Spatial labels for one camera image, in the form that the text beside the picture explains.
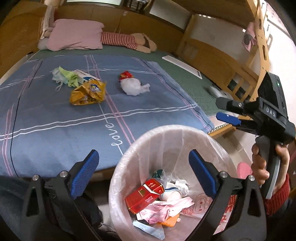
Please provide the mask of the person right hand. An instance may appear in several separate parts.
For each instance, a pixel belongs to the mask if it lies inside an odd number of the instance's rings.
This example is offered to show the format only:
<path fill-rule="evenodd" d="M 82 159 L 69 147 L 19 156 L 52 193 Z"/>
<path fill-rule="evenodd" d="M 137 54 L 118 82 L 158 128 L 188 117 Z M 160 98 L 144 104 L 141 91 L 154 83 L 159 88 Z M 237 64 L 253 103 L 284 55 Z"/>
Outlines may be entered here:
<path fill-rule="evenodd" d="M 276 145 L 276 153 L 280 157 L 280 170 L 278 173 L 278 178 L 276 185 L 273 189 L 273 195 L 281 189 L 285 183 L 286 175 L 288 172 L 288 166 L 290 164 L 290 154 L 288 152 L 287 146 Z M 263 185 L 265 181 L 269 178 L 269 172 L 266 168 L 266 161 L 259 154 L 259 147 L 257 144 L 252 146 L 252 173 L 259 185 Z"/>

